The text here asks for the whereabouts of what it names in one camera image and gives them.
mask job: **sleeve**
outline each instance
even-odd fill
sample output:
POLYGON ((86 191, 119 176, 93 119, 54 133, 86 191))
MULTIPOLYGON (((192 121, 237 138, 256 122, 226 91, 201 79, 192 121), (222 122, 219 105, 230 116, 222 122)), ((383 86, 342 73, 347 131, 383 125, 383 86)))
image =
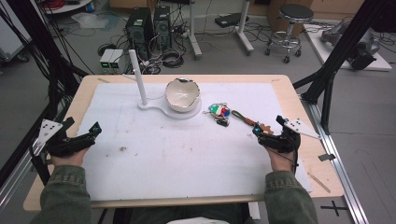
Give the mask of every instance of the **sleeve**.
POLYGON ((85 184, 85 170, 77 166, 55 167, 40 196, 41 212, 31 221, 38 223, 91 223, 91 199, 85 184))
POLYGON ((264 200, 270 224, 318 223, 311 197, 292 172, 272 172, 265 177, 265 183, 264 200))

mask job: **white bowl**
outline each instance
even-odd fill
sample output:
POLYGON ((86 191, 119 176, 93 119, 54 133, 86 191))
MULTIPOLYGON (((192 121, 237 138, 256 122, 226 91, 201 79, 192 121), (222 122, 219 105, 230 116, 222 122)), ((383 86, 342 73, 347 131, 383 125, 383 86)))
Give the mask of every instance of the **white bowl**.
POLYGON ((199 96, 198 85, 187 78, 176 78, 168 83, 165 90, 168 105, 177 112, 193 110, 198 104, 199 96))

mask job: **black cable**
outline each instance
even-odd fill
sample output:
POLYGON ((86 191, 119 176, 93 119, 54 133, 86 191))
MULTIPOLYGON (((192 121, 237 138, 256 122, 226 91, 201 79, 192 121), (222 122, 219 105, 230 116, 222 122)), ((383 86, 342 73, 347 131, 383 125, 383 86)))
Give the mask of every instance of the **black cable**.
POLYGON ((165 53, 163 55, 163 66, 169 68, 178 68, 183 65, 184 59, 178 53, 165 53))

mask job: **black stool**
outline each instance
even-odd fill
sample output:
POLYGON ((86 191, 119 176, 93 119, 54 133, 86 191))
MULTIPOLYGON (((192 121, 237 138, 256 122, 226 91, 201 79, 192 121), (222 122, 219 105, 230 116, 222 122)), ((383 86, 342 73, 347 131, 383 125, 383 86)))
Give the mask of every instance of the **black stool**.
POLYGON ((271 34, 268 40, 267 50, 264 52, 265 55, 270 55, 271 46, 276 44, 282 48, 287 49, 288 53, 283 60, 284 63, 290 62, 290 50, 298 48, 295 52, 295 56, 301 56, 301 44, 298 36, 292 36, 291 31, 293 30, 295 23, 309 22, 314 17, 314 12, 308 7, 304 7, 297 4, 285 4, 279 10, 279 16, 282 19, 289 21, 288 30, 278 31, 271 34))

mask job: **gray floor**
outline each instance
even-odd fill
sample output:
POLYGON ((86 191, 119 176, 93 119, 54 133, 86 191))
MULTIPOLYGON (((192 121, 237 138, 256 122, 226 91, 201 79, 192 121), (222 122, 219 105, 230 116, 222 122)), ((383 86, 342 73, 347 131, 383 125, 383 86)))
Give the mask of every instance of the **gray floor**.
MULTIPOLYGON (((99 46, 109 43, 114 35, 122 35, 125 21, 111 17, 111 26, 103 30, 79 30, 77 24, 68 24, 72 14, 65 13, 59 19, 61 27, 71 30, 66 34, 67 40, 95 74, 101 74, 99 46)), ((206 30, 219 27, 213 22, 215 15, 208 16, 206 30)), ((204 29, 205 19, 196 21, 197 31, 204 29)), ((264 18, 251 17, 249 22, 266 24, 264 18)), ((247 34, 250 40, 253 35, 247 34)), ((292 82, 307 77, 318 71, 320 60, 314 52, 306 36, 300 36, 303 42, 303 55, 300 58, 291 57, 289 64, 284 64, 283 51, 274 49, 270 56, 263 54, 266 45, 259 40, 252 42, 255 51, 247 56, 236 34, 222 37, 205 35, 197 36, 203 57, 195 61, 188 42, 188 51, 183 57, 182 67, 162 68, 161 74, 284 74, 292 82)), ((380 55, 394 66, 394 53, 381 49, 380 55)), ((86 69, 85 65, 71 54, 74 63, 86 69)), ((0 145, 3 165, 18 145, 35 119, 47 104, 48 82, 39 73, 35 63, 13 62, 0 68, 0 103, 1 131, 0 145)), ((347 173, 363 206, 364 212, 371 223, 388 224, 396 219, 396 144, 395 124, 396 98, 393 96, 396 86, 396 72, 352 71, 341 69, 334 81, 332 109, 330 116, 330 131, 332 139, 340 153, 347 173)), ((307 87, 297 90, 306 91, 307 87)), ((34 214, 23 211, 23 200, 30 188, 35 174, 29 174, 19 187, 8 207, 0 214, 0 223, 27 223, 34 214)), ((345 207, 343 198, 315 199, 320 223, 352 223, 348 211, 322 209, 321 206, 345 207)), ((262 221, 266 223, 265 208, 260 203, 262 221)), ((92 223, 99 219, 101 210, 94 210, 92 223)), ((111 223, 110 210, 104 223, 111 223)))

